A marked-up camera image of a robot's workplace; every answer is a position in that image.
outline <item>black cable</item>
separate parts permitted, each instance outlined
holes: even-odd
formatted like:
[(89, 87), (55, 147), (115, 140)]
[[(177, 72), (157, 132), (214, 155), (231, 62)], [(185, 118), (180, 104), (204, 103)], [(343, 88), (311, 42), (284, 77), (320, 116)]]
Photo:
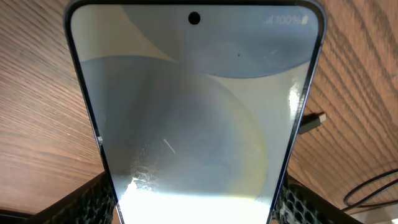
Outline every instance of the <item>black cable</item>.
[(362, 188), (368, 186), (369, 184), (381, 179), (381, 178), (385, 178), (388, 177), (392, 174), (396, 174), (398, 173), (398, 169), (394, 169), (394, 170), (390, 170), (389, 172), (385, 172), (383, 174), (380, 174), (376, 177), (373, 177), (372, 179), (369, 179), (365, 182), (363, 182), (362, 184), (359, 184), (357, 187), (355, 187), (352, 191), (348, 192), (348, 194), (344, 197), (344, 204), (347, 205), (346, 208), (343, 208), (342, 211), (346, 212), (348, 210), (351, 210), (353, 208), (370, 208), (370, 207), (382, 207), (382, 206), (387, 206), (387, 205), (393, 205), (398, 203), (398, 200), (392, 200), (390, 202), (381, 202), (381, 203), (373, 203), (373, 204), (368, 204), (368, 205), (364, 205), (364, 203), (366, 203), (368, 200), (371, 200), (373, 197), (375, 197), (376, 195), (378, 195), (379, 193), (387, 190), (388, 188), (394, 186), (396, 183), (398, 183), (398, 179), (397, 180), (393, 180), (392, 182), (389, 182), (388, 184), (382, 186), (381, 188), (375, 190), (374, 192), (372, 192), (371, 194), (369, 194), (368, 196), (366, 196), (365, 198), (361, 199), (360, 201), (354, 203), (354, 204), (350, 204), (348, 203), (349, 198), (351, 198), (357, 191), (361, 190)]

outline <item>brown wood surface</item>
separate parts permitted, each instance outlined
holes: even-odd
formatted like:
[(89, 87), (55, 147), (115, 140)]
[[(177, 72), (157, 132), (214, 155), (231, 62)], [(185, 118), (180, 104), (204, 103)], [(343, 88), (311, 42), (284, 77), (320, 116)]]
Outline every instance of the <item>brown wood surface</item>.
[[(67, 2), (0, 0), (2, 209), (37, 213), (103, 171), (63, 34)], [(398, 1), (322, 4), (328, 33), (306, 113), (328, 119), (298, 137), (289, 173), (343, 208), (353, 187), (398, 168)], [(374, 202), (390, 199), (397, 188)]]

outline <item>phone screen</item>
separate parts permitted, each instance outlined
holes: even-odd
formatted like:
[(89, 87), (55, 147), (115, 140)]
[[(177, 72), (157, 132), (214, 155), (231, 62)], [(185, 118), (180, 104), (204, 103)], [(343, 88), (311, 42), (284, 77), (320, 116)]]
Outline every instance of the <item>phone screen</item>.
[(303, 6), (76, 9), (77, 70), (123, 222), (266, 223), (319, 27)]

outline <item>signal strength icon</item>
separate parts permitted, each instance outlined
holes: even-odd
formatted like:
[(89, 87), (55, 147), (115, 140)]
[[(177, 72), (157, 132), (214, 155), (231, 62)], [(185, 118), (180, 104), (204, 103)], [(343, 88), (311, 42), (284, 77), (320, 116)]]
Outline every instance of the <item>signal strength icon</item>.
[(266, 21), (264, 21), (264, 25), (272, 25), (274, 21), (274, 16), (270, 16)]

